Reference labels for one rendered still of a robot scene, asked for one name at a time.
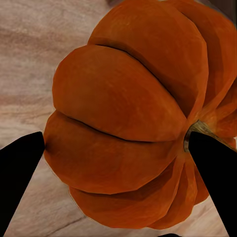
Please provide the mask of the pumpkin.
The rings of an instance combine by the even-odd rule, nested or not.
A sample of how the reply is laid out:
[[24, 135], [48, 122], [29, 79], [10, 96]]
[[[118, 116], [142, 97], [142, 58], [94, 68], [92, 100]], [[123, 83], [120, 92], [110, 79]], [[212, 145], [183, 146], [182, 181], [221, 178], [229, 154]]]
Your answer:
[[210, 196], [191, 132], [237, 152], [237, 30], [193, 0], [124, 0], [59, 63], [52, 96], [43, 154], [83, 213], [171, 228]]

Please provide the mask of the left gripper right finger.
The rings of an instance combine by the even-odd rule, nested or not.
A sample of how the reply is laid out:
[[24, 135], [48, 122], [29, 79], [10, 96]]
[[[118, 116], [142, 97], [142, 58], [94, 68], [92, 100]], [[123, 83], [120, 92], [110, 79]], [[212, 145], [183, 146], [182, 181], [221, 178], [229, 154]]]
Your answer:
[[237, 152], [192, 131], [188, 149], [230, 237], [237, 237]]

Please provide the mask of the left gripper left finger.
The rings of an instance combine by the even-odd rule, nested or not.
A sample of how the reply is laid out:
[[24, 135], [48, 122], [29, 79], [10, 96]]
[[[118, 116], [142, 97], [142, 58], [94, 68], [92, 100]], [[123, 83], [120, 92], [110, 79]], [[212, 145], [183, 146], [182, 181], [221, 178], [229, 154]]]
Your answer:
[[4, 236], [44, 150], [40, 131], [0, 150], [0, 237]]

